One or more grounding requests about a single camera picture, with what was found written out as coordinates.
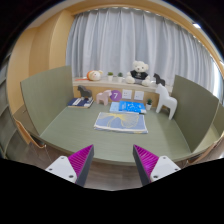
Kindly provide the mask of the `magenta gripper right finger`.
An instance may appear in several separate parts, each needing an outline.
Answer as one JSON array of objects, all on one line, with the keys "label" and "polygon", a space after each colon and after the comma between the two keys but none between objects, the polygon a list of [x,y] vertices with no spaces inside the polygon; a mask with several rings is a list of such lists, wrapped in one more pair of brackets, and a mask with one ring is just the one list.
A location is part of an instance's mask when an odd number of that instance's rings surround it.
[{"label": "magenta gripper right finger", "polygon": [[143,186],[175,173],[180,168],[167,156],[160,156],[134,145],[133,157]]}]

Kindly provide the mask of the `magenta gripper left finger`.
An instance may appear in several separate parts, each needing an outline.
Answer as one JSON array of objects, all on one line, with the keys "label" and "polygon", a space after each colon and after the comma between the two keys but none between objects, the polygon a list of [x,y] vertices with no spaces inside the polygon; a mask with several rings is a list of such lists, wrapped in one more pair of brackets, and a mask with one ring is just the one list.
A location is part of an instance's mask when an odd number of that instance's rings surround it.
[{"label": "magenta gripper left finger", "polygon": [[46,171],[83,187],[94,156],[94,146],[89,145],[66,157],[58,157]]}]

